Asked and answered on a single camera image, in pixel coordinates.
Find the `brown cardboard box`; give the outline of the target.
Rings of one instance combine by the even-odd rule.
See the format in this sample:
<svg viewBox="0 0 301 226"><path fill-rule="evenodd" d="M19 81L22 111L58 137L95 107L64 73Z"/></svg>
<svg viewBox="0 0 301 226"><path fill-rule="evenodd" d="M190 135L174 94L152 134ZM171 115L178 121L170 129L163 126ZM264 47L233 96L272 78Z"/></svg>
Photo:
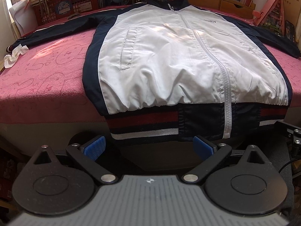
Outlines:
<svg viewBox="0 0 301 226"><path fill-rule="evenodd" d="M295 28L295 40L300 39L300 0L284 0L285 19Z"/></svg>

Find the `pink rabbit pattern mat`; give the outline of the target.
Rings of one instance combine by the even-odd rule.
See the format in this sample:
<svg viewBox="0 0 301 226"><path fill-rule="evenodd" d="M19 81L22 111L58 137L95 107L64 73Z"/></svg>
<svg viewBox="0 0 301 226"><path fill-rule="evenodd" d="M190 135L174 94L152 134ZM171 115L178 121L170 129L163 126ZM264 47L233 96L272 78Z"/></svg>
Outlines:
<svg viewBox="0 0 301 226"><path fill-rule="evenodd" d="M81 25L72 29L74 20L57 23L64 32L51 34L30 46L16 65L1 74L1 123L71 124L108 122L110 127L143 125L153 129L177 128L193 117L211 121L223 113L221 106L155 107L135 113L105 118L97 113L84 93L82 73L87 49L98 16L123 12L125 7L105 8L79 18Z"/></svg>

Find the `white navy zip jacket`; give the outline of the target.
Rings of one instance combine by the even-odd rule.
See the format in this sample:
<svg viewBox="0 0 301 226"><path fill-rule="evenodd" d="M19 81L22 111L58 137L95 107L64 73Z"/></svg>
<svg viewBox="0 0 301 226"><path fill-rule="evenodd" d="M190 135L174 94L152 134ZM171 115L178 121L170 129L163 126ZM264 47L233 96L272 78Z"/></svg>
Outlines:
<svg viewBox="0 0 301 226"><path fill-rule="evenodd" d="M116 140L207 139L236 136L283 119L292 101L292 80L269 47L299 58L289 39L262 27L204 10L187 0L148 0L123 12L98 16L84 60L86 97L105 118L155 107L223 108L211 121L193 117L177 128L143 125L108 128ZM35 45L56 25L37 30L10 46Z"/></svg>

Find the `pink house shaped box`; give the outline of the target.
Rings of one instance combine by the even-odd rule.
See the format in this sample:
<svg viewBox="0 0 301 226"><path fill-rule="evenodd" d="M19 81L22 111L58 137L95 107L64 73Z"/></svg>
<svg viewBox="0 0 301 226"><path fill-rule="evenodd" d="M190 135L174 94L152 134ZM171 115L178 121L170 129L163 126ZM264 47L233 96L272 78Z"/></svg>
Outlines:
<svg viewBox="0 0 301 226"><path fill-rule="evenodd" d="M254 24L279 36L285 34L285 16L283 0L267 0L261 11L254 10Z"/></svg>

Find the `crumpled white tissue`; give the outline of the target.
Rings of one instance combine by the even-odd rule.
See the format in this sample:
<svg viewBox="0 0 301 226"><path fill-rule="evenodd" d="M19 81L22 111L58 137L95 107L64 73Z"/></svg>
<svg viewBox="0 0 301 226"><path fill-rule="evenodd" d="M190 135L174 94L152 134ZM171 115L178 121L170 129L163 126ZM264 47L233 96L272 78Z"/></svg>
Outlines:
<svg viewBox="0 0 301 226"><path fill-rule="evenodd" d="M24 55L29 51L29 48L25 45L18 45L10 55L4 56L4 67L5 69L11 68L18 60L20 55Z"/></svg>

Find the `wooden desktop drawer shelf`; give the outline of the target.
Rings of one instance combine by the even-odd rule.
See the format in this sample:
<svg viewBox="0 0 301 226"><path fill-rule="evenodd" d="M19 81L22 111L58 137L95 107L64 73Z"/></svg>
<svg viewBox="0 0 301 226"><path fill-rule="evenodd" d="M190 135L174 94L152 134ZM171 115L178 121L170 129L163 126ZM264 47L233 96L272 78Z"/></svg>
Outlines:
<svg viewBox="0 0 301 226"><path fill-rule="evenodd" d="M236 15L243 19L252 19L255 4L243 5L235 0L188 0L191 5Z"/></svg>

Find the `red plastic crate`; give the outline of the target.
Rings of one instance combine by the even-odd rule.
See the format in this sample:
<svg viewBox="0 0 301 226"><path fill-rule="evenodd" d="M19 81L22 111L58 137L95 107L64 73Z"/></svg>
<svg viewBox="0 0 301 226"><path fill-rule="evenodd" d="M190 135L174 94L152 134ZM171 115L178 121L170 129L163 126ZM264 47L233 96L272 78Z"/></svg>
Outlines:
<svg viewBox="0 0 301 226"><path fill-rule="evenodd" d="M32 4L39 26L98 9L98 0L37 0Z"/></svg>

